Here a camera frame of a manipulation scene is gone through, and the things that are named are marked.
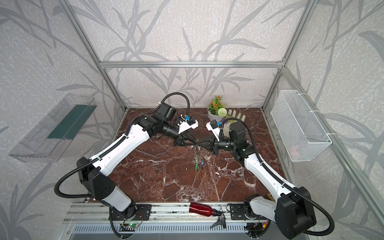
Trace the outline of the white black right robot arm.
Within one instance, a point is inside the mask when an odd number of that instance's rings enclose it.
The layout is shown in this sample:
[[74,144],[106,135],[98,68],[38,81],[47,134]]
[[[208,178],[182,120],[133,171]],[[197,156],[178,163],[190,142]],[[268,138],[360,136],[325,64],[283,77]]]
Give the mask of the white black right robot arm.
[[303,187],[297,193],[292,191],[295,186],[270,167],[247,141],[246,126],[242,122],[231,123],[227,138],[223,137],[222,123],[211,121],[206,127],[213,136],[201,141],[200,146],[213,155],[220,150],[231,152],[234,159],[255,175],[273,197],[273,200],[267,200],[255,194],[245,199],[243,209],[247,218],[252,220],[262,216],[271,220],[288,239],[304,233],[317,223],[314,207],[309,203],[309,192]]

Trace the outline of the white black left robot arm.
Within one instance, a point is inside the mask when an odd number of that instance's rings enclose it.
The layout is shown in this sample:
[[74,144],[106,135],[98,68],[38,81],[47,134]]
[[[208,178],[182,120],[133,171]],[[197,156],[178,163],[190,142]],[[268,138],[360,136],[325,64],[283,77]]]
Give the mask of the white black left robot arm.
[[124,212],[134,206],[134,202],[109,178],[115,167],[134,149],[157,134],[174,139],[176,146],[184,146],[186,141],[196,142],[188,136],[190,129],[198,127],[199,122],[188,115],[183,116],[176,125],[171,123],[176,109],[162,103],[154,115],[142,114],[132,121],[125,134],[121,135],[107,148],[90,159],[81,158],[77,165],[80,168],[80,183],[93,198],[101,203]]

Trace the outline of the white flower pot with plant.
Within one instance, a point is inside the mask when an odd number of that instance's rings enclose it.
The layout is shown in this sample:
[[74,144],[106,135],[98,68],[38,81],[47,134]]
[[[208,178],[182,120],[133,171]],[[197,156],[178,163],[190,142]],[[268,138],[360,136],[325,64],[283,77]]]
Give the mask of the white flower pot with plant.
[[217,122],[220,122],[227,116],[228,111],[221,101],[221,96],[215,96],[208,105],[208,116],[211,121],[216,120]]

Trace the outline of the beige grey garden glove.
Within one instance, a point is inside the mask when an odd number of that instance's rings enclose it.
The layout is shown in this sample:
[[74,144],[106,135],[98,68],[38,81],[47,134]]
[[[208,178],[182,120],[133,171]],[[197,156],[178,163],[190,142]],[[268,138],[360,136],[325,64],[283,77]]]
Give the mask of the beige grey garden glove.
[[244,122],[246,119],[246,116],[241,112],[237,112],[236,110],[229,109],[227,118],[236,118]]

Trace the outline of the red spray bottle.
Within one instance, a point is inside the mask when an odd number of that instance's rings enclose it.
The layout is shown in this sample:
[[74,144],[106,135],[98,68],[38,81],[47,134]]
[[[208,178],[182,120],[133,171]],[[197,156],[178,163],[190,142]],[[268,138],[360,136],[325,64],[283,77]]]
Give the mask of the red spray bottle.
[[201,203],[191,203],[189,212],[205,217],[219,217],[222,215],[221,211],[213,209],[211,206]]

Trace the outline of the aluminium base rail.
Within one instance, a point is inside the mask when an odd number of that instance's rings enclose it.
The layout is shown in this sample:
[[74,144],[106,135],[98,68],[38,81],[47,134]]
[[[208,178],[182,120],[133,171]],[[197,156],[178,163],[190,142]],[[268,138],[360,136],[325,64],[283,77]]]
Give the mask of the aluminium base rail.
[[268,227],[270,220],[260,216],[247,218],[243,204],[212,202],[213,209],[223,212],[223,217],[204,217],[191,213],[190,203],[140,203],[137,213],[123,220],[113,214],[110,221],[108,207],[101,203],[72,204],[57,239],[69,239],[74,234],[113,234],[131,236],[138,234],[182,234],[182,233],[246,233],[248,227]]

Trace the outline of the clear plastic wall shelf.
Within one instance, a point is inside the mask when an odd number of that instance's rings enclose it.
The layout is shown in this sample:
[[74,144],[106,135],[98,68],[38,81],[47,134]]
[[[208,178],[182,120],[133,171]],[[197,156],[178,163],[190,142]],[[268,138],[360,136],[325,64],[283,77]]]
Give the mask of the clear plastic wall shelf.
[[96,107],[94,97],[67,94],[9,156],[23,163],[57,162]]

